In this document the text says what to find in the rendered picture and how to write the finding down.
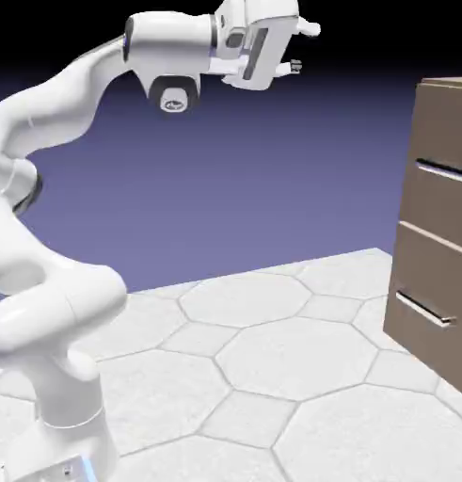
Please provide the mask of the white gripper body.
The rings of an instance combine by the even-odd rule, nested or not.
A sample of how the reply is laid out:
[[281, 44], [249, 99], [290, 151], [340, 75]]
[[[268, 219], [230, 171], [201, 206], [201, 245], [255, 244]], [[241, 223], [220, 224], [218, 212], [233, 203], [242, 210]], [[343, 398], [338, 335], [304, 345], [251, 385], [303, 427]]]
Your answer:
[[296, 31], [299, 19], [297, 0], [244, 0], [247, 24], [244, 47], [236, 73], [222, 82], [234, 88], [266, 90]]

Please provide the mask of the brown wooden cabinet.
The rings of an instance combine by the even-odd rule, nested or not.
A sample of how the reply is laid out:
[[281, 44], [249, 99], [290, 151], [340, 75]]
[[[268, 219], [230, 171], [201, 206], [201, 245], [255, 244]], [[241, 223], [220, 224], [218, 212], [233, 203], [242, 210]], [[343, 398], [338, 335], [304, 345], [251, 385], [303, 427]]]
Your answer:
[[462, 76], [416, 87], [384, 331], [462, 393]]

